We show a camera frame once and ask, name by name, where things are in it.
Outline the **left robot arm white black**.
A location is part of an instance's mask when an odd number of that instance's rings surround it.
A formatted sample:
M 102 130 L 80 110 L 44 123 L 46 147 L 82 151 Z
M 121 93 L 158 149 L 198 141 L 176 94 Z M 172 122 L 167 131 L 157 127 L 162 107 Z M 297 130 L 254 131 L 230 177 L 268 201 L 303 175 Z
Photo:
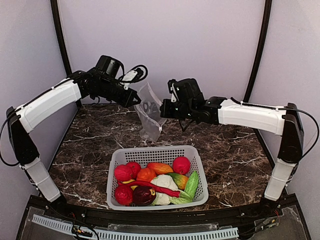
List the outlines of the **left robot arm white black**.
M 3 163 L 8 167 L 19 166 L 48 202 L 64 201 L 48 167 L 41 160 L 33 131 L 62 109 L 85 98 L 105 99 L 123 108 L 139 104 L 141 99 L 130 85 L 143 81 L 148 73 L 143 64 L 125 71 L 121 61 L 102 55 L 90 70 L 75 71 L 28 102 L 8 108 L 1 128 L 8 131 L 17 162 L 4 160 Z

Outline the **clear zip top bag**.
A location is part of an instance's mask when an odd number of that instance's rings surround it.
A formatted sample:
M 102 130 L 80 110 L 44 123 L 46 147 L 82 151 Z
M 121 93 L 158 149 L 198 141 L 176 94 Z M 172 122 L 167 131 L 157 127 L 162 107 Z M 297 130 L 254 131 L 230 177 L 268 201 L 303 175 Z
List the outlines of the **clear zip top bag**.
M 143 140 L 157 142 L 166 122 L 166 119 L 161 117 L 162 103 L 148 82 L 140 88 L 138 96 L 141 102 L 135 105 L 134 109 L 142 125 L 140 137 Z

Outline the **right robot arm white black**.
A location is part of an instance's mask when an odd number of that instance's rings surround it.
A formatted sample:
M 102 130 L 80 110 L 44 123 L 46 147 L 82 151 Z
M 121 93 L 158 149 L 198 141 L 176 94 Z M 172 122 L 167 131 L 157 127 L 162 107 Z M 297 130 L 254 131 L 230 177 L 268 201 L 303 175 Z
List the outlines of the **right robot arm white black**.
M 212 96 L 205 99 L 194 78 L 168 81 L 170 99 L 164 99 L 160 115 L 213 125 L 235 125 L 281 136 L 277 160 L 264 192 L 276 202 L 303 157 L 304 130 L 297 106 L 267 106 Z

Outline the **red chili pepper toy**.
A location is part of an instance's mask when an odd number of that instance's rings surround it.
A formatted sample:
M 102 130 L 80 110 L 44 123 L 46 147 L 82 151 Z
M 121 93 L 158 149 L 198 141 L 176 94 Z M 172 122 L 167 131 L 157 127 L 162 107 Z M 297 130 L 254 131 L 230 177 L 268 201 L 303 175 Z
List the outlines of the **red chili pepper toy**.
M 170 197 L 176 197 L 176 198 L 180 197 L 180 195 L 181 195 L 181 192 L 179 190 L 171 190 L 169 188 L 157 186 L 157 185 L 150 183 L 150 182 L 147 182 L 147 181 L 134 180 L 129 183 L 118 182 L 118 185 L 119 186 L 124 185 L 124 186 L 128 186 L 128 187 L 132 187 L 132 186 L 151 187 L 158 193 L 166 194 Z

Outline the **white cauliflower toy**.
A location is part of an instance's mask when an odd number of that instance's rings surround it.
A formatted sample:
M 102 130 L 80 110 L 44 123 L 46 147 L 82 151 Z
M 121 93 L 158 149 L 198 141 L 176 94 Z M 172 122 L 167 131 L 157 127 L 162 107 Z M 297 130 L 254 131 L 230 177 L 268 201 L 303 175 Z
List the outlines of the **white cauliflower toy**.
M 157 185 L 159 187 L 168 188 L 171 190 L 178 190 L 178 186 L 175 184 L 174 180 L 166 174 L 158 175 L 152 181 L 152 184 Z M 164 193 L 156 192 L 156 198 L 151 204 L 152 206 L 165 206 L 171 203 L 170 196 Z

